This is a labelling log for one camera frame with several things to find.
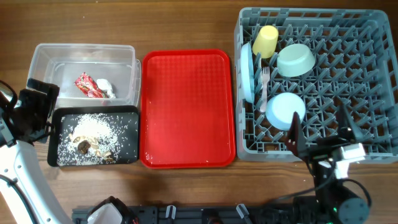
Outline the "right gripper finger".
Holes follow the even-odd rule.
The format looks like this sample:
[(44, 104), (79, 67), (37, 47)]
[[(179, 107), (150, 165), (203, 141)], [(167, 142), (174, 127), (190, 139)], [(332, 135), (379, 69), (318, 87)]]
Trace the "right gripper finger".
[(306, 139), (302, 130), (300, 116), (297, 112), (293, 114), (292, 124), (287, 131), (285, 146), (294, 156), (301, 160), (306, 161), (308, 159)]
[(341, 104), (338, 108), (337, 122), (338, 137), (340, 139), (350, 143), (364, 141), (364, 134), (354, 122), (354, 119), (351, 117), (347, 107), (343, 104)]

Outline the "light blue small bowl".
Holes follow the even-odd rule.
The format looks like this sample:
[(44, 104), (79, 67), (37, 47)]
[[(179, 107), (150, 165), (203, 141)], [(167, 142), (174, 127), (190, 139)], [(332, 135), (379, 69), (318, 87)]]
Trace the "light blue small bowl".
[(266, 118), (273, 127), (279, 130), (290, 129), (295, 112), (298, 113), (302, 123), (306, 113), (305, 103), (294, 93), (281, 93), (267, 102)]

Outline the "red snack wrapper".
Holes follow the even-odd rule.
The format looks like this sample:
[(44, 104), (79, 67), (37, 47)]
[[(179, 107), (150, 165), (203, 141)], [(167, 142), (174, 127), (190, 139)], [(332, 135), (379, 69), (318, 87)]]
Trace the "red snack wrapper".
[(74, 82), (75, 86), (89, 98), (107, 98), (96, 82), (83, 72)]

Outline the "white tissue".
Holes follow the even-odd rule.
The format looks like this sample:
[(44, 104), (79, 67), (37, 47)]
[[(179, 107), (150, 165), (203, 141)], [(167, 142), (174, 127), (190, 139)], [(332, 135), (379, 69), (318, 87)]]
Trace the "white tissue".
[(115, 98), (112, 84), (107, 79), (97, 79), (96, 84), (98, 88), (103, 91), (108, 98)]

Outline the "white plastic fork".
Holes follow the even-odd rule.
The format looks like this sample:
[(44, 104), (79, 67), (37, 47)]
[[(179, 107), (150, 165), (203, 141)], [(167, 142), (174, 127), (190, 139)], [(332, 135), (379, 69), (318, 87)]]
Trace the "white plastic fork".
[(270, 68), (264, 67), (262, 69), (261, 75), (262, 75), (262, 95), (261, 95), (262, 104), (260, 106), (260, 112), (265, 113), (267, 107), (267, 85), (270, 80)]

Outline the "green bowl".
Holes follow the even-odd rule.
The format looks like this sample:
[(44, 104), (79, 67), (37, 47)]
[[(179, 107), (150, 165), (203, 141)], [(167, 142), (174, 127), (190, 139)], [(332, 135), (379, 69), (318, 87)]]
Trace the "green bowl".
[(315, 55), (307, 45), (292, 44), (277, 54), (278, 73), (283, 77), (297, 77), (315, 66)]

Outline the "light blue plate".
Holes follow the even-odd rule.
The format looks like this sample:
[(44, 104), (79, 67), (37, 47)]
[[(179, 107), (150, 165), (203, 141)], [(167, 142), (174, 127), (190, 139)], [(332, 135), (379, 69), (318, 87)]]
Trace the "light blue plate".
[(254, 103), (254, 65), (250, 42), (242, 46), (240, 56), (241, 84), (244, 98), (248, 103)]

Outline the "yellow plastic cup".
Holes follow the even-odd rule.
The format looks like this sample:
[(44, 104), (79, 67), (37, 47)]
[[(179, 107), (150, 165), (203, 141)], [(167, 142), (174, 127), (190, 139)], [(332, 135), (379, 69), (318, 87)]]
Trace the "yellow plastic cup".
[(278, 37), (279, 32), (274, 26), (262, 27), (254, 41), (253, 53), (260, 54), (261, 58), (272, 57), (276, 50)]

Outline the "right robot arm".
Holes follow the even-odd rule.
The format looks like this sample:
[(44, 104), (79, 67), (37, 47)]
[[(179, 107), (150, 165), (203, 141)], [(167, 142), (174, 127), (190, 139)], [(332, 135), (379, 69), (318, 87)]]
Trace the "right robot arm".
[(307, 165), (314, 188), (293, 198), (295, 223), (364, 223), (372, 200), (358, 181), (348, 177), (349, 165), (364, 159), (364, 135), (346, 106), (338, 109), (337, 134), (307, 146), (300, 116), (294, 113), (285, 145)]

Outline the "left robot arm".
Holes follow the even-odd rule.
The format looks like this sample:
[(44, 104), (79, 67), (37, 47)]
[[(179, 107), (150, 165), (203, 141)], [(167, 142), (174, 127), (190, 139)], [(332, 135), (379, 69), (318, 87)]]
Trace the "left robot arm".
[(33, 78), (11, 98), (1, 95), (1, 193), (18, 223), (72, 223), (53, 194), (34, 144), (54, 134), (49, 122), (59, 87)]

